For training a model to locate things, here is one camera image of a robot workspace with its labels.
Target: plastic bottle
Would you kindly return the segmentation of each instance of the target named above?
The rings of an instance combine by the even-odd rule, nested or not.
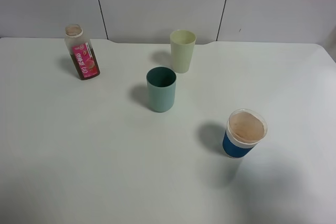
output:
[[[81,80],[91,79],[100,74],[96,55],[90,39],[85,36],[82,28],[77,24],[65,28],[65,44],[69,50]]]

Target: cup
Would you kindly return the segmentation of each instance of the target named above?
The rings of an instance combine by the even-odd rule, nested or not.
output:
[[[224,151],[233,158],[244,157],[266,133],[267,124],[261,115],[252,110],[236,110],[227,121]]]
[[[176,30],[170,34],[170,46],[173,57],[173,69],[176,73],[189,70],[196,35],[187,30]]]
[[[157,112],[169,110],[175,99],[176,74],[165,67],[151,69],[146,76],[149,106]]]

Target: panel seam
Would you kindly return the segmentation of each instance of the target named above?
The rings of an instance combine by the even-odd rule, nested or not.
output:
[[[106,30],[106,25],[105,25],[105,20],[104,20],[103,11],[102,11],[102,9],[101,9],[100,0],[98,0],[98,4],[99,4],[99,8],[100,8],[101,18],[102,18],[102,20],[103,20],[103,24],[104,24],[104,28],[105,28],[106,38],[109,39],[109,36],[108,36],[108,34],[107,34],[107,30]]]
[[[225,10],[225,6],[226,6],[226,1],[224,1],[224,7],[223,7],[223,11],[222,11],[222,16],[221,16],[221,21],[219,22],[219,28],[218,28],[218,33],[217,33],[217,37],[216,37],[216,41],[218,41],[218,37],[219,37],[219,31],[221,30],[221,26],[222,26],[222,21],[223,21],[223,16],[224,16],[224,10]]]

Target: pale yellow cup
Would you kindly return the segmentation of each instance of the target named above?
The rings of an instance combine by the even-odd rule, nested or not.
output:
[[[173,70],[186,73],[193,56],[196,35],[187,30],[176,30],[170,34],[170,46],[173,57]]]

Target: pink label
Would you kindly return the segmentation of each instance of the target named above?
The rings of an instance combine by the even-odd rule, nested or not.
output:
[[[74,46],[72,47],[72,51],[75,54],[84,78],[94,76],[98,73],[88,43]]]

